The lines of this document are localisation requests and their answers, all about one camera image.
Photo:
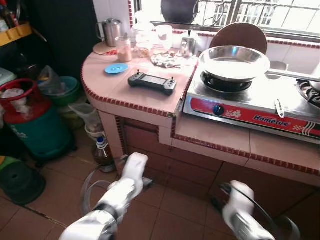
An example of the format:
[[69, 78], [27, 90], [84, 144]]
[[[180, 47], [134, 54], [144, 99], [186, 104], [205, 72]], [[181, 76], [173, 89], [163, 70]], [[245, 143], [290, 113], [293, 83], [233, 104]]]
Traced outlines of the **steel wok pan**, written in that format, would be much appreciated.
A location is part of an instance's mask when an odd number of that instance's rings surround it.
[[201, 53], [198, 66], [219, 80], [231, 83], [252, 82], [255, 78], [272, 74], [309, 82], [320, 82], [316, 75], [277, 70], [271, 67], [268, 57], [244, 46], [214, 46]]

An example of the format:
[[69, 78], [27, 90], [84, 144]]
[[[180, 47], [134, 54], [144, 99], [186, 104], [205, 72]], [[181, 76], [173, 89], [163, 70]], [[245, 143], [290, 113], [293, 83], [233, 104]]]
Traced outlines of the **round brown board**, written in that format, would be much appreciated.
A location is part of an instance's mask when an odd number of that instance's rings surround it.
[[268, 52], [268, 41], [263, 30], [252, 23], [231, 23], [215, 34], [208, 48], [219, 46], [240, 46], [256, 50], [262, 54]]

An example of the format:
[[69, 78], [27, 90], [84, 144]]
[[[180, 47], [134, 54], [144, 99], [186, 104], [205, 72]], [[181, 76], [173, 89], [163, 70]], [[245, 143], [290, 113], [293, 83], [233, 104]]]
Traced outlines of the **crumpled white cloth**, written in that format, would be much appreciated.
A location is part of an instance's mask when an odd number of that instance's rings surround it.
[[150, 57], [151, 63], [156, 67], [171, 69], [181, 67], [183, 60], [174, 54], [154, 54]]

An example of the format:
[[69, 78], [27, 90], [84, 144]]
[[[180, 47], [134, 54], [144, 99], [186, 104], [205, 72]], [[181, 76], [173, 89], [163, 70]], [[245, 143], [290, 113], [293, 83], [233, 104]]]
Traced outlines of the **black handheld controller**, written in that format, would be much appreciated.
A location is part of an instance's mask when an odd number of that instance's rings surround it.
[[177, 86], [177, 82], [173, 77], [156, 77], [141, 71], [132, 74], [127, 82], [131, 87], [145, 87], [147, 89], [157, 90], [167, 96], [171, 96]]

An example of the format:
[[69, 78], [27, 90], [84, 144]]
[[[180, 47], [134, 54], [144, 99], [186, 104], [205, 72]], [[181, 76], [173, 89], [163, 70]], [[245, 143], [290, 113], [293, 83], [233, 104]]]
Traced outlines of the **white translucent cup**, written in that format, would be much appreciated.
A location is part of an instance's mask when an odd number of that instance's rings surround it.
[[163, 24], [154, 27], [156, 37], [153, 42], [153, 48], [156, 53], [166, 53], [173, 46], [173, 27]]

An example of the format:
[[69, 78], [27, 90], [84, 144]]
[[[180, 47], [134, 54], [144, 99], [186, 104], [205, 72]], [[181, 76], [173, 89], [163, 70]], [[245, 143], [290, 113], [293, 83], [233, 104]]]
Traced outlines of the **clear plastic jar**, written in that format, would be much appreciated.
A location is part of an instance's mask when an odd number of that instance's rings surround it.
[[153, 48], [154, 25], [150, 22], [138, 22], [132, 26], [135, 51], [140, 58], [150, 57]]

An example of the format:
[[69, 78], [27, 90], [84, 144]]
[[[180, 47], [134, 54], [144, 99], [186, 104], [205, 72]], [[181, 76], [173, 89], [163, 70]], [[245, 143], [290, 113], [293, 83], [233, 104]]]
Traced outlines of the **glass jar pink contents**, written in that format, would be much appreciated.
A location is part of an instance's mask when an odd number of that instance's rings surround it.
[[115, 48], [120, 63], [127, 63], [133, 59], [131, 40], [128, 36], [117, 37], [115, 39]]

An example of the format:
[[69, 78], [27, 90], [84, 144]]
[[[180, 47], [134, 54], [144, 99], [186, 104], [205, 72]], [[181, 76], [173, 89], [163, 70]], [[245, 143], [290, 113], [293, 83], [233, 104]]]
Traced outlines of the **blue round lid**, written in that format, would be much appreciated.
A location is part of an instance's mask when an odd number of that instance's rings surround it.
[[106, 74], [121, 74], [128, 70], [129, 66], [126, 63], [116, 63], [105, 67]]

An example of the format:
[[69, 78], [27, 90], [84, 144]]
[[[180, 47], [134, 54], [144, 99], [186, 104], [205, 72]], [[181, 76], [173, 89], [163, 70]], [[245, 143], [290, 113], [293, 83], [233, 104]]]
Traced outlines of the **plastic bottle dark liquid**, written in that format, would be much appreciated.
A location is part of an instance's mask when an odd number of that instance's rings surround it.
[[105, 137], [100, 136], [96, 139], [92, 154], [100, 172], [112, 173], [117, 171], [114, 156]]

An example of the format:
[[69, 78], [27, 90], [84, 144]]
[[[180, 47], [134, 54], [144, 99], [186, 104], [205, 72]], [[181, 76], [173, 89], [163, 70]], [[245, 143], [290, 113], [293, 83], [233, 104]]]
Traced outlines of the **steel jug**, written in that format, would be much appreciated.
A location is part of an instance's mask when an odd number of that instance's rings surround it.
[[122, 22], [119, 19], [108, 18], [95, 25], [97, 37], [108, 47], [116, 47], [117, 39], [122, 36]]

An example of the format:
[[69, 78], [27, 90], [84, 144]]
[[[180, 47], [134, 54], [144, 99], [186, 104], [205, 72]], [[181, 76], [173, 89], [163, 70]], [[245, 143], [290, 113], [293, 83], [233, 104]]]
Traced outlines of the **green plastic bucket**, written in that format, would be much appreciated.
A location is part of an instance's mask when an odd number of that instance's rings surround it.
[[59, 78], [60, 82], [67, 88], [62, 94], [48, 94], [48, 98], [57, 107], [64, 107], [71, 103], [75, 103], [80, 98], [82, 83], [77, 78], [62, 76]]

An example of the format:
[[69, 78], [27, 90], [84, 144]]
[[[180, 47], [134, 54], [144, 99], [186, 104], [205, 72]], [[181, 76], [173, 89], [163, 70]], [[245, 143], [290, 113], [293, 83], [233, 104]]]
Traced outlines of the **red green gas cylinder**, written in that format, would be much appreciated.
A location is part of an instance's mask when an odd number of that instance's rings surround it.
[[3, 121], [25, 144], [36, 166], [42, 167], [77, 150], [73, 132], [29, 78], [17, 78], [0, 86]]

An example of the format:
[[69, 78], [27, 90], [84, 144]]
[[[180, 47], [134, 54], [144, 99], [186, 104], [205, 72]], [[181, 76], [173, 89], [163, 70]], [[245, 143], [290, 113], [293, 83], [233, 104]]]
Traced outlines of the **green black round lid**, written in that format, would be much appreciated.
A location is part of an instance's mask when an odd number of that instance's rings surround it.
[[19, 206], [36, 201], [45, 191], [46, 179], [23, 160], [0, 156], [0, 189]]

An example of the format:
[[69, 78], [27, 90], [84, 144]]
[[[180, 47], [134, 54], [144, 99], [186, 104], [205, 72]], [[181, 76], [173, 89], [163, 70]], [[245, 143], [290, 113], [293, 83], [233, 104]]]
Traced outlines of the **yellow plastic rack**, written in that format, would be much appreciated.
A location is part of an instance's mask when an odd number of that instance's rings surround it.
[[33, 33], [32, 26], [26, 22], [4, 32], [0, 32], [0, 47], [27, 37]]

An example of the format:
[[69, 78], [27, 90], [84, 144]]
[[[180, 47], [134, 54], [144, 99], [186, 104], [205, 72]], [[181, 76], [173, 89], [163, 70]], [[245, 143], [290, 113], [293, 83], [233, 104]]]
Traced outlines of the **small white handled tool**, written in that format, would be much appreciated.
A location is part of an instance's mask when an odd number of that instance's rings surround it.
[[276, 98], [274, 101], [274, 108], [276, 111], [276, 114], [280, 119], [285, 119], [286, 117], [286, 110], [284, 109], [284, 106], [281, 103], [281, 100], [279, 98]]

